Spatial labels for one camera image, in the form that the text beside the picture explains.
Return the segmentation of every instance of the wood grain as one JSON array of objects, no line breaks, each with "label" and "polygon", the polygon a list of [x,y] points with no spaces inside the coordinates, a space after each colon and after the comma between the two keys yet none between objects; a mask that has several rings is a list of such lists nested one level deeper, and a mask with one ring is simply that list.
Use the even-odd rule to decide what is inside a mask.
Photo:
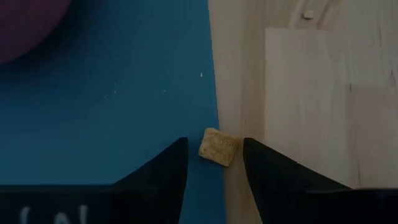
[{"label": "wood grain", "polygon": [[[222,131],[352,187],[398,187],[398,1],[209,6]],[[260,223],[240,152],[224,178],[228,223]]]},{"label": "wood grain", "polygon": [[[220,129],[258,139],[264,130],[264,4],[263,0],[209,1]],[[227,222],[261,223],[242,149],[224,170]]]},{"label": "wood grain", "polygon": [[[333,30],[340,6],[341,0],[268,0],[266,27]],[[305,11],[313,11],[314,18],[304,19]]]},{"label": "wood grain", "polygon": [[357,187],[346,138],[343,41],[327,31],[267,29],[264,142]]}]

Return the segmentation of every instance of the cereal piece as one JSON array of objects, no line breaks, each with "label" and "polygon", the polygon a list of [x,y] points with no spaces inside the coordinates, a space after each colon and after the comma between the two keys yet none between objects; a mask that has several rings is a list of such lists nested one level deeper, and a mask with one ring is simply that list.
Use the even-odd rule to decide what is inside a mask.
[{"label": "cereal piece", "polygon": [[313,11],[312,10],[307,10],[303,13],[303,18],[304,19],[313,19],[314,15],[313,15]]},{"label": "cereal piece", "polygon": [[229,167],[238,147],[238,138],[221,133],[214,128],[206,128],[199,148],[199,156]]}]

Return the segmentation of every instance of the light wood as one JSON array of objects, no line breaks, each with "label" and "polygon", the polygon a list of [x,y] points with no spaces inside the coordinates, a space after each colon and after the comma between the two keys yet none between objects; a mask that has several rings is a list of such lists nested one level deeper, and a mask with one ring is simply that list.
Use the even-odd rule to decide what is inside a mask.
[{"label": "light wood", "polygon": [[[289,29],[334,29],[344,0],[267,0],[266,27]],[[312,11],[314,18],[304,19]]]},{"label": "light wood", "polygon": [[267,29],[264,142],[357,187],[347,145],[343,42],[328,31]]},{"label": "light wood", "polygon": [[[398,1],[209,7],[222,131],[352,187],[398,187]],[[224,178],[228,223],[260,223],[241,154]]]},{"label": "light wood", "polygon": [[[220,130],[264,135],[264,0],[209,1]],[[261,223],[243,164],[242,147],[224,170],[229,224]]]}]

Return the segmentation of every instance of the blue board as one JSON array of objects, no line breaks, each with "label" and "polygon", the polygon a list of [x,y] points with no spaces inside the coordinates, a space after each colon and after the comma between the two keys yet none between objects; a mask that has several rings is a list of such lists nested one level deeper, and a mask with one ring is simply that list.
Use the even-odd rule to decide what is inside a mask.
[{"label": "blue board", "polygon": [[207,1],[74,0],[60,27],[0,67],[0,184],[110,184],[190,140],[181,223],[224,223]]}]

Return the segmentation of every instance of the purple object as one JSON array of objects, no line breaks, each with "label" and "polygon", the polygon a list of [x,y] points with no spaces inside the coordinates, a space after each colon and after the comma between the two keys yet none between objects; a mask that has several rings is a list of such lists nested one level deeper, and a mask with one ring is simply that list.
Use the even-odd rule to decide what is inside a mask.
[{"label": "purple object", "polygon": [[0,64],[34,48],[58,25],[70,0],[0,0]]}]

